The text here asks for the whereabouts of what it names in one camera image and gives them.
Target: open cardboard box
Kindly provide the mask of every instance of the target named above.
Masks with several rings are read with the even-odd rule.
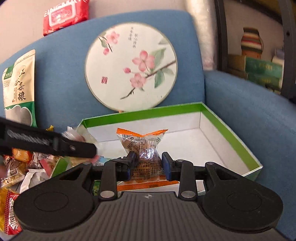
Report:
[[[167,151],[173,160],[184,159],[195,166],[213,161],[251,180],[262,168],[242,140],[201,102],[88,118],[82,120],[78,130],[87,130],[99,142],[99,155],[118,158],[126,152],[117,138],[117,128],[139,134],[168,129],[158,144],[160,157]],[[174,184],[137,191],[178,194],[178,188],[179,184]],[[199,195],[205,192],[202,181],[197,181],[197,190]]]

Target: plastic wrapped roll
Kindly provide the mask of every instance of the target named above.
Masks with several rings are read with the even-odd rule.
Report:
[[[216,69],[217,22],[214,0],[186,0],[186,9],[194,20],[203,69]]]

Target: blue sofa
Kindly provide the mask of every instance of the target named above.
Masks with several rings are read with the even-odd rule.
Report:
[[[257,156],[264,168],[258,182],[284,202],[278,230],[296,238],[296,107],[261,86],[219,71],[204,72],[191,16],[182,11],[153,10],[92,19],[52,33],[15,53],[0,71],[36,49],[36,121],[41,128],[77,126],[83,118],[113,113],[91,94],[84,76],[87,51],[103,30],[128,21],[143,22],[163,32],[178,58],[178,76],[160,106],[202,101]],[[0,115],[4,116],[3,102]]]

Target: striped knit object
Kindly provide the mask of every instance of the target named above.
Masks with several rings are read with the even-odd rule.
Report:
[[[244,28],[242,36],[242,50],[253,51],[262,54],[263,41],[259,36],[259,31],[255,28]]]

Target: red plastic package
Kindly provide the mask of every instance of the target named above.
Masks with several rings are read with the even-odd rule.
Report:
[[[89,18],[89,0],[67,0],[44,13],[43,36]]]
[[[13,205],[18,196],[19,194],[8,191],[5,204],[5,233],[8,235],[18,234],[22,230],[13,211]]]

